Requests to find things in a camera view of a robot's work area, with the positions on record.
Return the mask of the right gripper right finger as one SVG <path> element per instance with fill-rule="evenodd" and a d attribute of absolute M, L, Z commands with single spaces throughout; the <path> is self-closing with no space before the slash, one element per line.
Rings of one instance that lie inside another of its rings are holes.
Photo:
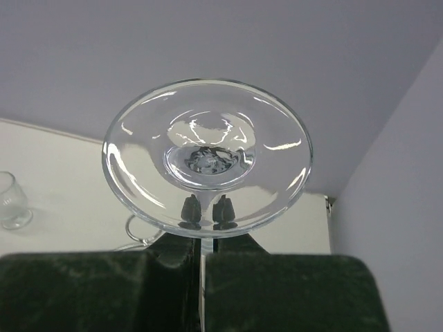
<path fill-rule="evenodd" d="M 273 223 L 214 242 L 206 260 L 207 331 L 389 331 L 377 283 L 332 253 L 331 203 L 306 194 Z"/>

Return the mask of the tall wine glass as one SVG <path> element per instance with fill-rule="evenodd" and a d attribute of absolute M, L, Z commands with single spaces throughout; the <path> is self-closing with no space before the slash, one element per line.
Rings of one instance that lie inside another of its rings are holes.
<path fill-rule="evenodd" d="M 7 230 L 26 227 L 33 219 L 28 198 L 10 172 L 1 172 L 1 226 Z"/>

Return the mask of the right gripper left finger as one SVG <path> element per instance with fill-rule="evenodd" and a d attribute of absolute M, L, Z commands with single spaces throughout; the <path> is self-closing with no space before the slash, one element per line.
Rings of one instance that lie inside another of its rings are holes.
<path fill-rule="evenodd" d="M 198 331 L 198 239 L 1 253 L 2 331 Z"/>

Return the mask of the chrome wine glass rack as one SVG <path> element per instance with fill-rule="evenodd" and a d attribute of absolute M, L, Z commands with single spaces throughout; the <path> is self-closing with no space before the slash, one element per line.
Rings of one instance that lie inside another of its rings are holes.
<path fill-rule="evenodd" d="M 115 252 L 124 252 L 124 251 L 132 251 L 132 250 L 145 250 L 149 248 L 154 242 L 159 240 L 165 233 L 162 230 L 158 230 L 154 235 L 142 238 L 133 234 L 130 229 L 131 222 L 136 218 L 134 214 L 127 218 L 125 223 L 125 232 L 127 236 L 132 240 L 131 243 L 127 245 L 123 245 L 121 247 L 116 248 Z"/>

